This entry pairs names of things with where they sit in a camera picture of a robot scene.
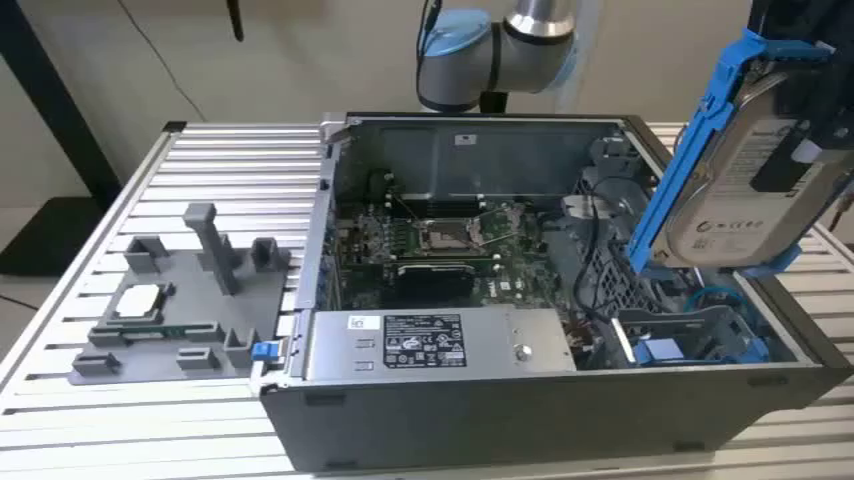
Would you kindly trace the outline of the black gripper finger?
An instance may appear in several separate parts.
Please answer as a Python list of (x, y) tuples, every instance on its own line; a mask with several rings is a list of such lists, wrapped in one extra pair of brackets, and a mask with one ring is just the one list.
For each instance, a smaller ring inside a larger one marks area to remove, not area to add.
[(807, 139), (811, 123), (799, 121), (783, 137), (768, 159), (750, 181), (756, 192), (783, 193), (792, 189), (810, 168), (808, 163), (792, 159), (792, 153)]

